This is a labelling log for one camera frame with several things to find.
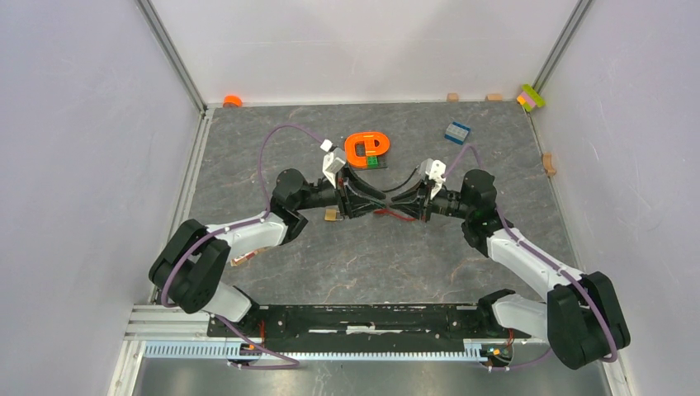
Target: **colorful stacked blocks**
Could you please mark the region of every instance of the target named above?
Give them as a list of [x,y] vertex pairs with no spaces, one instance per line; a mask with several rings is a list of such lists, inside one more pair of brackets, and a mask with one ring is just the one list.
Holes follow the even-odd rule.
[[535,107],[544,107],[546,104],[545,100],[527,84],[523,84],[523,92],[518,95],[518,103],[528,113]]

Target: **orange cap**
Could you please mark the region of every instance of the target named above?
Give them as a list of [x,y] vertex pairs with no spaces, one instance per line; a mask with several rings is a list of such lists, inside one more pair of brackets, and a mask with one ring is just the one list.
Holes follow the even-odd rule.
[[224,98],[224,107],[241,107],[243,102],[235,95],[228,95]]

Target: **orange block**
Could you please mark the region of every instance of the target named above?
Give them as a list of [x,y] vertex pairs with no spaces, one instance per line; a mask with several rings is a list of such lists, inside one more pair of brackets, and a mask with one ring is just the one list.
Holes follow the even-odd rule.
[[243,101],[235,95],[228,95],[224,98],[224,107],[241,107],[242,105]]
[[542,155],[542,166],[545,167],[547,176],[552,177],[556,175],[556,169],[551,164],[551,153],[544,153]]
[[[364,144],[365,155],[357,155],[355,146],[358,144]],[[351,134],[345,139],[345,156],[354,167],[367,167],[367,157],[376,157],[387,151],[389,151],[389,138],[375,130]]]

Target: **pink block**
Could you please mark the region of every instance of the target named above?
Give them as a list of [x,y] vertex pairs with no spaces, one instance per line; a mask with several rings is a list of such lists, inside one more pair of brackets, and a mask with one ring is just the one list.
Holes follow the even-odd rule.
[[528,105],[530,105],[531,108],[534,109],[535,107],[537,107],[537,103],[535,103],[535,101],[530,97],[530,95],[527,94],[527,92],[520,93],[520,96],[523,97],[523,99],[525,99],[525,101],[528,103]]

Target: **black mounting plate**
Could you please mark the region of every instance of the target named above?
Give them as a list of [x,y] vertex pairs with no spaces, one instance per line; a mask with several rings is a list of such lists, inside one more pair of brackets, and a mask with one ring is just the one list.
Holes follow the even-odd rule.
[[[487,326],[474,304],[253,306],[238,326],[249,337],[264,329],[265,346],[279,352],[464,351],[465,338],[508,338],[507,330]],[[207,335],[235,337],[219,320]]]

